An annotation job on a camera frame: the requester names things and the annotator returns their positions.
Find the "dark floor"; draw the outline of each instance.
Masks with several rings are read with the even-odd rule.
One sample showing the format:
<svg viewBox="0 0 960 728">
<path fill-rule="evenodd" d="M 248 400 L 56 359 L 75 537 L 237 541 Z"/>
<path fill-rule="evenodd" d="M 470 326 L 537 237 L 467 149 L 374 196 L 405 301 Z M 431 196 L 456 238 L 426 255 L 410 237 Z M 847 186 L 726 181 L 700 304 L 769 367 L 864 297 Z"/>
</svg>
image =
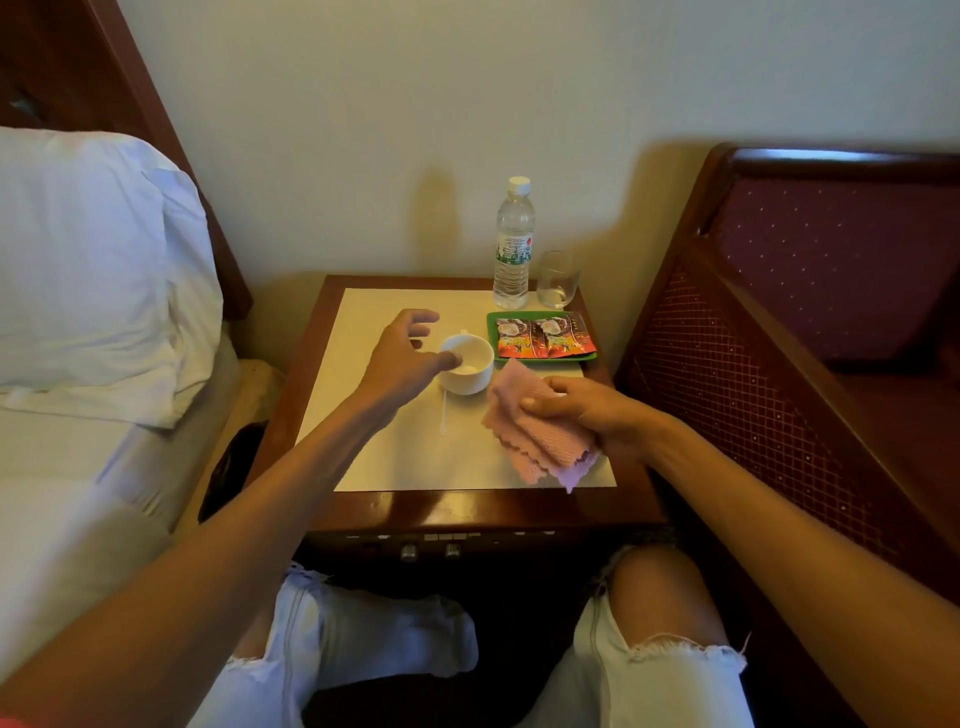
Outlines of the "dark floor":
<svg viewBox="0 0 960 728">
<path fill-rule="evenodd" d="M 473 616 L 480 662 L 450 680 L 403 676 L 319 692 L 307 726 L 510 726 L 533 705 L 564 650 L 593 587 L 619 541 L 592 536 L 575 547 L 523 554 L 470 554 L 406 565 L 396 561 L 331 568 L 320 552 L 305 565 L 336 573 L 335 583 L 416 598 L 440 592 Z"/>
</svg>

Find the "white teacup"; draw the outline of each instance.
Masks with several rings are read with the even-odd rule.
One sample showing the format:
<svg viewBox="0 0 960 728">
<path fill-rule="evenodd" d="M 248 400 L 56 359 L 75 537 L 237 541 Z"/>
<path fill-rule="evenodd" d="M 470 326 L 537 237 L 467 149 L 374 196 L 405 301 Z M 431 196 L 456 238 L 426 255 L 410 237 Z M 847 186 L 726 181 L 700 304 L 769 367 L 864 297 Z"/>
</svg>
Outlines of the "white teacup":
<svg viewBox="0 0 960 728">
<path fill-rule="evenodd" d="M 487 388 L 493 374 L 493 347 L 487 339 L 464 330 L 446 339 L 440 351 L 456 352 L 463 359 L 456 369 L 440 372 L 440 386 L 447 392 L 475 395 Z"/>
</svg>

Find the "drinking glass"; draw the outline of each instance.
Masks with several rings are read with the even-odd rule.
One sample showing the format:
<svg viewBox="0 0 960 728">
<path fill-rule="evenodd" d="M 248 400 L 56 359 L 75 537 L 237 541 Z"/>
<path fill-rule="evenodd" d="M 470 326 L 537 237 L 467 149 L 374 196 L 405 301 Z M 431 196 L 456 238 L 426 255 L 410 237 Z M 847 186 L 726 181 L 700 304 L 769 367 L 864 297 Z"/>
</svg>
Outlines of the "drinking glass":
<svg viewBox="0 0 960 728">
<path fill-rule="evenodd" d="M 573 301 L 580 280 L 580 268 L 567 251 L 548 251 L 540 259 L 537 298 L 540 305 L 559 311 Z"/>
</svg>

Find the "green plate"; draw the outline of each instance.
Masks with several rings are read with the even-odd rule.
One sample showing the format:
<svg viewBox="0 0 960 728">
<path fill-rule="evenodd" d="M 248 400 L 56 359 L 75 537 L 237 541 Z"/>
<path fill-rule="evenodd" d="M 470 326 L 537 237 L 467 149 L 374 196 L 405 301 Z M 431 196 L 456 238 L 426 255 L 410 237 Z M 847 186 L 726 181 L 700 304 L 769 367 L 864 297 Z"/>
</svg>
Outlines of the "green plate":
<svg viewBox="0 0 960 728">
<path fill-rule="evenodd" d="M 562 313 L 575 313 L 575 311 L 494 311 L 487 314 L 487 338 L 490 339 L 490 345 L 493 347 L 494 361 L 510 361 L 515 358 L 512 356 L 500 356 L 497 354 L 497 339 L 499 338 L 496 330 L 497 319 L 523 319 L 524 321 L 536 321 L 537 319 L 548 319 L 551 316 L 557 316 Z M 538 364 L 563 364 L 565 361 L 590 361 L 597 357 L 597 352 L 580 353 L 573 356 L 561 356 L 557 359 L 520 359 L 520 361 L 536 362 Z"/>
</svg>

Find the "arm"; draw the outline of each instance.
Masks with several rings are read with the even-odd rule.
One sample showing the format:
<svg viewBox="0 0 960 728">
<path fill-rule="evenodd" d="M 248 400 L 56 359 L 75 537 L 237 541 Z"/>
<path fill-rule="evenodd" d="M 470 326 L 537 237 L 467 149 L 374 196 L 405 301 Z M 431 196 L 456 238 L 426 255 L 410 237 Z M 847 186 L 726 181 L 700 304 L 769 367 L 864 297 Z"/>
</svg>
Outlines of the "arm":
<svg viewBox="0 0 960 728">
<path fill-rule="evenodd" d="M 354 456 L 440 371 L 417 353 L 430 311 L 383 333 L 357 390 L 295 448 L 122 592 L 78 619 L 0 686 L 0 716 L 33 728 L 183 725 L 282 579 Z"/>
<path fill-rule="evenodd" d="M 872 728 L 955 725 L 960 609 L 807 515 L 680 421 L 586 379 L 529 400 L 636 444 L 774 604 Z"/>
</svg>

